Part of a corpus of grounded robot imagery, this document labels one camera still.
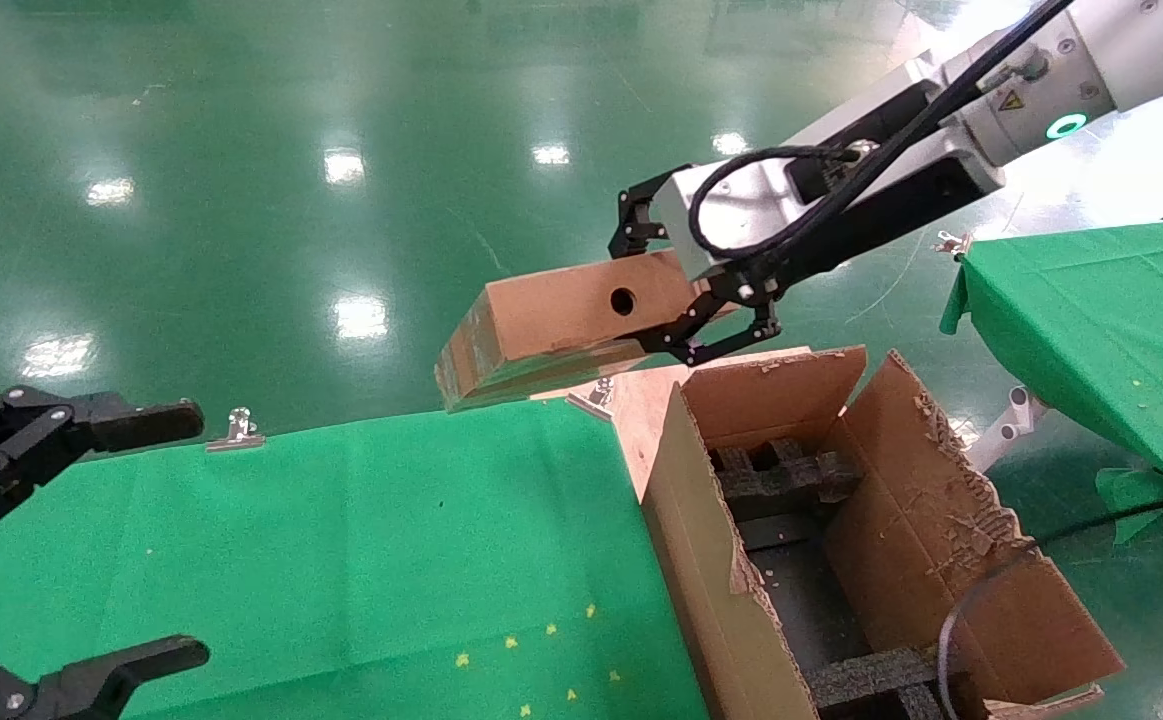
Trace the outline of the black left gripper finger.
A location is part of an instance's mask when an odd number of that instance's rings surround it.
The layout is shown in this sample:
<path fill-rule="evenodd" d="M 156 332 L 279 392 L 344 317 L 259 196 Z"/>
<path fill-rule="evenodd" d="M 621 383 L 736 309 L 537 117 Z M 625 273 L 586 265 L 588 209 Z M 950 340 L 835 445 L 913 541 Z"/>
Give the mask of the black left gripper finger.
<path fill-rule="evenodd" d="M 0 521 L 87 454 L 119 454 L 200 437 L 197 402 L 137 407 L 115 392 L 51 395 L 31 387 L 0 393 Z"/>
<path fill-rule="evenodd" d="M 34 683 L 0 665 L 0 719 L 119 719 L 141 685 L 209 660 L 204 642 L 170 635 L 60 666 Z"/>

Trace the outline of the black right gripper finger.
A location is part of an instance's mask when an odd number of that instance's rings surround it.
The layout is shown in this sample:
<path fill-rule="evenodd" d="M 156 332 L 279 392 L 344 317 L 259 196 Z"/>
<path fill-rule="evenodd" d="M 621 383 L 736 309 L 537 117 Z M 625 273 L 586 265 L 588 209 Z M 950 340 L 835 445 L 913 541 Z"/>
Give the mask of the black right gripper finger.
<path fill-rule="evenodd" d="M 668 356 L 683 366 L 705 366 L 782 334 L 776 300 L 755 293 L 745 304 L 706 287 L 682 313 L 641 332 L 645 355 Z"/>
<path fill-rule="evenodd" d="M 688 167 L 691 165 L 669 169 L 618 193 L 618 227 L 609 241 L 611 259 L 644 255 L 651 241 L 668 236 L 664 224 L 651 219 L 651 204 L 669 178 Z"/>

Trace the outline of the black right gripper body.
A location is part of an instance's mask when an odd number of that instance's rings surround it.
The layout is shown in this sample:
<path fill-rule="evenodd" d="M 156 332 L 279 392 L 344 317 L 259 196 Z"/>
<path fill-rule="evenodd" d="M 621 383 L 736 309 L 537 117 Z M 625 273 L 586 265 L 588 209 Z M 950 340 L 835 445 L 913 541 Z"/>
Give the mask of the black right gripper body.
<path fill-rule="evenodd" d="M 989 197 L 1001 183 L 973 178 L 957 156 L 947 156 L 889 186 L 863 193 L 846 209 L 806 224 L 795 240 L 732 272 L 733 301 L 765 301 L 793 284 L 829 272 L 846 261 L 887 245 Z"/>

